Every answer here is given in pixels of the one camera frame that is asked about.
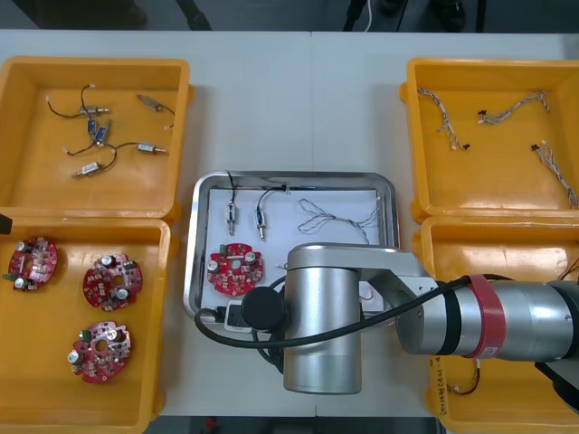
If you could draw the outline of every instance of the red ring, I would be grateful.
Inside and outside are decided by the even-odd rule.
[[[480,274],[468,275],[469,287],[479,302],[480,340],[477,348],[467,358],[491,359],[505,344],[507,321],[500,299],[490,282]]]

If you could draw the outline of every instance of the wire harness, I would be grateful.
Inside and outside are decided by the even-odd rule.
[[[549,104],[545,100],[545,94],[546,93],[544,90],[535,90],[526,97],[524,97],[522,100],[520,100],[513,107],[503,111],[502,113],[498,113],[497,115],[488,115],[486,110],[481,110],[479,112],[480,115],[479,123],[497,125],[506,118],[508,118],[510,115],[512,115],[515,112],[515,110],[521,107],[523,104],[527,104],[528,102],[535,100],[541,101],[547,113],[550,113],[551,108],[549,107]]]
[[[577,195],[571,188],[571,185],[567,183],[567,181],[563,178],[561,174],[561,170],[555,161],[555,155],[553,154],[553,149],[551,146],[546,142],[546,140],[541,140],[541,145],[532,145],[531,149],[535,151],[539,155],[539,159],[541,163],[547,166],[551,171],[555,174],[561,185],[566,189],[567,196],[569,197],[569,203],[571,204],[571,208],[576,210],[579,208],[579,199]]]
[[[310,235],[311,233],[315,232],[328,222],[343,222],[350,224],[356,229],[358,229],[362,233],[362,236],[364,237],[364,242],[366,244],[370,244],[368,234],[366,233],[364,228],[370,226],[372,223],[375,222],[376,218],[378,217],[377,208],[375,208],[372,211],[372,213],[369,215],[367,219],[364,219],[361,222],[354,222],[353,220],[345,219],[343,217],[337,217],[334,214],[326,212],[312,201],[309,201],[308,199],[299,199],[298,204],[303,211],[313,214],[312,218],[310,218],[308,221],[303,222],[300,226],[298,226],[299,233]]]
[[[438,98],[438,96],[435,93],[430,92],[429,90],[425,89],[425,88],[418,88],[418,93],[420,95],[425,95],[427,97],[430,97],[432,100],[434,100],[434,102],[436,103],[436,105],[439,107],[439,109],[441,110],[442,113],[442,125],[440,128],[438,128],[439,131],[443,131],[446,130],[448,132],[449,135],[449,143],[451,144],[451,149],[453,151],[456,151],[457,149],[464,149],[467,150],[470,145],[468,143],[462,143],[459,138],[456,135],[456,132],[454,131],[454,128],[451,125],[451,120],[449,119],[449,114],[446,111],[446,108],[444,107],[444,104],[442,104],[442,101],[440,98]]]

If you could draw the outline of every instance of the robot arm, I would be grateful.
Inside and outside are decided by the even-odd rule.
[[[220,336],[201,321],[201,315],[215,314],[210,309],[200,309],[195,323],[221,344],[284,348],[283,382],[290,391],[360,392],[358,332],[395,317],[400,341],[410,354],[536,362],[565,402],[579,408],[579,286],[573,282],[475,275],[439,285],[412,253],[333,243],[296,247],[289,253],[287,270],[281,303],[275,297],[266,303],[261,295],[267,290],[254,290],[242,302],[250,326],[274,336],[285,334],[285,340],[248,342]],[[361,318],[360,281],[369,282],[394,308]],[[271,322],[275,330],[255,326],[255,317],[265,311],[276,318]]]

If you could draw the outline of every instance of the cable bundle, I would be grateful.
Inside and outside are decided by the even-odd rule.
[[[569,203],[571,204],[571,208],[574,210],[579,208],[579,199],[577,198],[577,195],[573,191],[573,188],[571,188],[571,185],[569,185],[563,178],[563,175],[561,175],[561,171],[559,170],[559,166],[555,161],[555,155],[553,154],[553,149],[551,149],[551,146],[547,144],[546,140],[542,140],[541,145],[532,145],[531,149],[538,153],[539,158],[541,159],[541,163],[543,163],[553,171],[557,179],[566,189],[567,195],[569,196]]]

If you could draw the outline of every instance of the red circuit board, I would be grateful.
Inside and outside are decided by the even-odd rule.
[[[76,341],[72,345],[82,357],[82,362],[74,364],[72,371],[76,375],[82,374],[85,382],[100,384],[113,378],[125,367],[130,356],[130,335],[125,326],[117,327],[112,321],[103,321],[87,330],[90,332],[90,342]],[[113,337],[118,334],[122,338],[115,341]]]
[[[114,259],[112,266],[104,266],[102,259],[94,262],[82,281],[84,296],[93,307],[102,307],[104,311],[118,310],[137,301],[137,293],[143,287],[141,269],[127,255],[110,255]],[[126,289],[128,297],[120,299],[118,291]]]
[[[229,297],[244,296],[263,277],[263,258],[261,253],[255,253],[255,261],[250,264],[245,255],[253,251],[247,244],[227,244],[224,255],[212,253],[210,260],[218,264],[215,272],[208,272],[207,279],[215,285],[215,289]]]
[[[13,288],[17,291],[35,291],[47,283],[58,262],[56,246],[43,237],[31,238],[19,243],[22,248],[17,249],[8,267],[8,273],[15,278],[25,278],[30,283],[24,288]]]

